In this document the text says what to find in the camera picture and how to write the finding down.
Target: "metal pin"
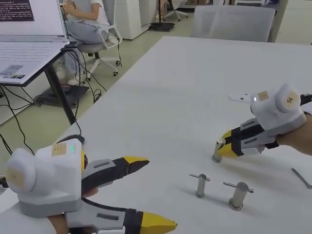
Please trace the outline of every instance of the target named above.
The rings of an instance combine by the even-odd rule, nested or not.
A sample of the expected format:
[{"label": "metal pin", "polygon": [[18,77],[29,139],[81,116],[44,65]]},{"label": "metal pin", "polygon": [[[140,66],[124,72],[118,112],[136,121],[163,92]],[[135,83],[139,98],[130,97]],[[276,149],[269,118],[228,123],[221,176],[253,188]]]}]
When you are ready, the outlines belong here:
[{"label": "metal pin", "polygon": [[206,181],[210,181],[210,179],[207,178],[204,174],[200,174],[200,175],[190,174],[190,176],[198,178],[198,186],[197,186],[195,195],[197,196],[197,198],[203,198],[205,196]]},{"label": "metal pin", "polygon": [[216,144],[214,148],[214,155],[212,157],[213,161],[216,163],[219,163],[222,161],[222,155],[218,153],[218,150],[225,144],[225,139],[224,138],[217,138],[216,139]]},{"label": "metal pin", "polygon": [[244,182],[239,182],[237,184],[237,188],[235,189],[233,197],[229,200],[229,206],[232,210],[240,211],[243,209],[243,201],[248,192],[248,185]]},{"label": "metal pin", "polygon": [[[235,184],[230,184],[230,183],[227,183],[227,182],[223,182],[224,185],[227,185],[227,186],[230,186],[230,187],[233,187],[233,188],[237,188],[237,185]],[[248,192],[253,194],[254,193],[254,190],[253,189],[250,189],[248,188]]]},{"label": "metal pin", "polygon": [[309,184],[295,168],[292,168],[292,171],[301,179],[302,182],[305,183],[308,189],[312,189],[312,185]]}]

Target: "gray pants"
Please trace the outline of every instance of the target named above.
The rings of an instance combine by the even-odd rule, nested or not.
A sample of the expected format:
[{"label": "gray pants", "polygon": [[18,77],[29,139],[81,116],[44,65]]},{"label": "gray pants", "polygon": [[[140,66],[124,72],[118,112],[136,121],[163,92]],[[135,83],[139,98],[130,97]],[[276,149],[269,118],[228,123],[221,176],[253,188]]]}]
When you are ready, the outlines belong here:
[{"label": "gray pants", "polygon": [[[69,20],[65,21],[65,26],[68,32],[69,41],[76,41],[77,42],[76,46],[80,44],[103,43],[103,39],[98,33],[99,27],[79,22],[72,22]],[[102,33],[102,36],[104,37],[104,39],[107,39],[108,33]],[[80,53],[80,51],[78,49],[74,50],[77,53],[78,58],[74,52],[70,52],[70,54],[67,52],[60,59],[61,62],[65,63],[67,73],[71,75],[74,75],[76,73],[78,74],[79,72],[78,66],[80,66],[81,73],[84,71],[82,66],[79,65],[79,63],[72,57],[78,59],[80,64],[83,65],[83,67],[85,66],[84,60],[81,60],[82,54]]]}]

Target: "office chair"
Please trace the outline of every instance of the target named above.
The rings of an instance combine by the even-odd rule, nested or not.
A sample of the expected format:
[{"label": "office chair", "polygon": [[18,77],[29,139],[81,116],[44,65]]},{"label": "office chair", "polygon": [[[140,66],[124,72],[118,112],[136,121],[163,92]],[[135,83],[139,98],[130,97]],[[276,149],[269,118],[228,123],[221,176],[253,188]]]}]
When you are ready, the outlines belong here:
[{"label": "office chair", "polygon": [[167,15],[164,16],[163,20],[166,21],[166,18],[171,15],[176,15],[178,18],[178,21],[181,21],[181,16],[185,16],[185,18],[188,18],[188,15],[185,12],[177,11],[177,9],[180,7],[180,5],[186,3],[186,0],[168,0],[170,6],[172,7],[172,11],[170,11]]},{"label": "office chair", "polygon": [[259,4],[260,6],[264,6],[265,4],[267,4],[270,0],[235,0],[235,5],[238,4],[252,4],[252,5],[257,5]]},{"label": "office chair", "polygon": [[198,6],[191,37],[268,42],[275,10],[253,6]]},{"label": "office chair", "polygon": [[[99,44],[81,44],[78,46],[79,50],[81,52],[87,53],[90,57],[95,55],[95,58],[87,61],[87,65],[92,64],[91,69],[89,70],[89,73],[87,74],[87,78],[90,79],[91,74],[93,73],[96,69],[96,67],[100,64],[105,64],[107,67],[111,68],[113,70],[113,76],[118,75],[118,69],[110,64],[110,62],[114,62],[116,66],[121,65],[121,61],[118,58],[106,58],[106,57],[100,57],[99,52],[102,50],[108,50],[110,48],[113,48],[115,46],[119,46],[119,44],[122,42],[121,35],[119,31],[117,30],[116,24],[115,24],[115,5],[116,5],[116,0],[103,0],[103,5],[104,9],[106,12],[106,16],[108,19],[108,22],[110,24],[109,27],[109,33],[113,34],[117,40],[115,43],[109,41],[109,40],[104,40],[103,43]],[[102,36],[103,29],[99,29],[98,33]]]}]

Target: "laptop keyboard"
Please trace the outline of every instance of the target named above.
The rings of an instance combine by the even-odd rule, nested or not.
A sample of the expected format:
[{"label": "laptop keyboard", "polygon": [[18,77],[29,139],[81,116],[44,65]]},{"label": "laptop keyboard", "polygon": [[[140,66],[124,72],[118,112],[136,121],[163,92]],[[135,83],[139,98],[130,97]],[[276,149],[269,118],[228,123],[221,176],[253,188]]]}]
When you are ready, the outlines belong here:
[{"label": "laptop keyboard", "polygon": [[40,62],[53,51],[49,47],[1,46],[0,62]]}]

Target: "t-shaped metal pin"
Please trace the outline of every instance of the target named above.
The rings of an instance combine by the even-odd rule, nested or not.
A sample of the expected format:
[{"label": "t-shaped metal pin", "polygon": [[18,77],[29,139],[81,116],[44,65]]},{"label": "t-shaped metal pin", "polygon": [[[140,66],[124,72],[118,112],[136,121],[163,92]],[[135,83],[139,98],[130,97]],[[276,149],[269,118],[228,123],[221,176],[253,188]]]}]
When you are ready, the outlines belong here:
[{"label": "t-shaped metal pin", "polygon": [[216,144],[214,148],[214,155],[212,157],[213,161],[216,163],[219,163],[222,161],[222,155],[218,153],[218,150],[225,144],[225,139],[224,138],[217,138],[216,139]]},{"label": "t-shaped metal pin", "polygon": [[210,179],[207,178],[206,175],[204,175],[204,174],[200,174],[200,175],[190,174],[190,176],[198,178],[198,186],[197,186],[197,190],[195,192],[195,195],[197,196],[197,198],[203,198],[205,196],[206,181],[210,181]]},{"label": "t-shaped metal pin", "polygon": [[243,201],[246,197],[247,192],[254,193],[254,190],[250,189],[248,185],[244,182],[239,182],[237,185],[226,182],[224,182],[223,184],[236,188],[233,197],[229,200],[229,206],[235,211],[240,211],[241,209],[243,209]]}]

